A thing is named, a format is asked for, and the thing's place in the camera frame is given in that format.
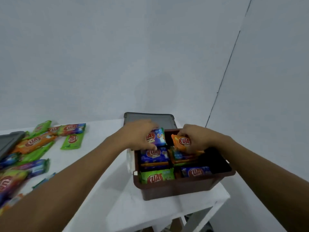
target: red oval logo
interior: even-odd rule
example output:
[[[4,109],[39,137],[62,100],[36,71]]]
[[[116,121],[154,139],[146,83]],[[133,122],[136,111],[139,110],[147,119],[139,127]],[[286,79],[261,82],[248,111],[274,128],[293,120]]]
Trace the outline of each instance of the red oval logo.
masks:
[[[53,128],[49,129],[50,132],[56,132],[58,130],[59,130],[59,126],[58,127],[53,127]]]
[[[67,125],[64,127],[64,131],[72,131],[77,128],[77,125]]]
[[[189,177],[196,177],[204,175],[204,171],[202,169],[190,169],[188,171]]]
[[[160,181],[163,181],[162,174],[150,175],[147,179],[148,183],[154,183],[154,182],[160,182]]]
[[[191,145],[191,140],[189,138],[180,138],[179,143],[187,147]]]
[[[42,129],[43,125],[40,125],[38,127],[35,128],[34,132],[40,131]]]
[[[26,146],[26,147],[30,147],[30,146],[33,146],[33,145],[39,143],[40,141],[41,141],[41,137],[35,137],[35,138],[33,138],[33,139],[30,139],[30,140],[25,144],[25,146]]]
[[[6,187],[8,187],[12,183],[13,177],[12,176],[6,176],[2,178],[0,182],[0,192],[4,191]]]
[[[68,140],[69,143],[74,143],[76,141],[77,141],[77,135],[71,135],[69,137],[69,140]]]
[[[155,138],[155,133],[151,132],[151,133],[148,133],[147,137],[146,137],[146,141],[151,141],[151,140],[154,140]]]
[[[150,158],[157,158],[160,156],[160,154],[161,154],[160,150],[156,150],[156,151],[148,150],[146,152],[146,155]]]

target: brown plastic box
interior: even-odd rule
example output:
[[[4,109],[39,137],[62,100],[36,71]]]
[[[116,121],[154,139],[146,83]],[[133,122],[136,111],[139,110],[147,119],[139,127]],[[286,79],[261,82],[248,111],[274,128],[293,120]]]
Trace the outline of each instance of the brown plastic box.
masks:
[[[168,146],[173,145],[172,134],[177,134],[179,129],[166,129],[165,140]],[[212,175],[205,175],[195,178],[182,178],[180,167],[174,167],[175,180],[156,182],[151,184],[142,184],[140,182],[140,151],[135,151],[135,171],[133,175],[134,185],[141,189],[143,199],[151,200],[174,195],[182,195],[198,191],[209,191],[224,177],[235,175],[226,160],[220,155],[217,149],[208,148],[205,154],[201,155],[198,160],[198,166],[208,166]]]

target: right hand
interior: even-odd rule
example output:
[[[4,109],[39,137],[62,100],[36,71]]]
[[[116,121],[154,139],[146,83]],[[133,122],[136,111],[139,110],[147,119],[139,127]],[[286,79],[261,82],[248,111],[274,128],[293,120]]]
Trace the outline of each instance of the right hand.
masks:
[[[225,135],[222,133],[201,126],[188,124],[185,124],[177,135],[188,136],[191,139],[191,145],[187,147],[186,150],[188,153],[215,147],[220,140],[225,138]]]

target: green snack package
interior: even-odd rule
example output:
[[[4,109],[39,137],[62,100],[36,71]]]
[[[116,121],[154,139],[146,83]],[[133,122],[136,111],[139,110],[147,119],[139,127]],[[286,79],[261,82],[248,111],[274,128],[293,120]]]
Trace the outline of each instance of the green snack package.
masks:
[[[41,148],[30,152],[26,155],[21,155],[20,160],[16,163],[16,165],[22,165],[26,164],[35,160],[39,160],[54,144],[54,141],[51,141],[50,143],[42,146]]]
[[[34,138],[39,136],[45,132],[47,132],[48,128],[50,127],[52,121],[48,120],[43,123],[40,123],[36,126],[36,128],[32,131],[28,139]]]
[[[174,168],[141,173],[142,184],[160,182],[165,180],[174,180],[174,179],[175,179]]]
[[[22,141],[28,140],[28,139],[29,139],[29,136],[30,136],[29,131],[25,131],[25,137],[24,137],[23,139],[21,139],[21,140],[22,140]]]
[[[72,150],[78,149],[82,145],[84,133],[68,135],[60,149]]]

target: table leg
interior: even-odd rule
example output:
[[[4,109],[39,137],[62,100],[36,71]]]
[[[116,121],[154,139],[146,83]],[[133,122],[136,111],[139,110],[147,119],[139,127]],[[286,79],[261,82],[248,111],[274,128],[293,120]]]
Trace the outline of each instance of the table leg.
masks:
[[[206,208],[193,213],[181,232],[199,232],[212,218],[212,216],[219,210],[224,202],[225,201],[216,202],[211,208]]]

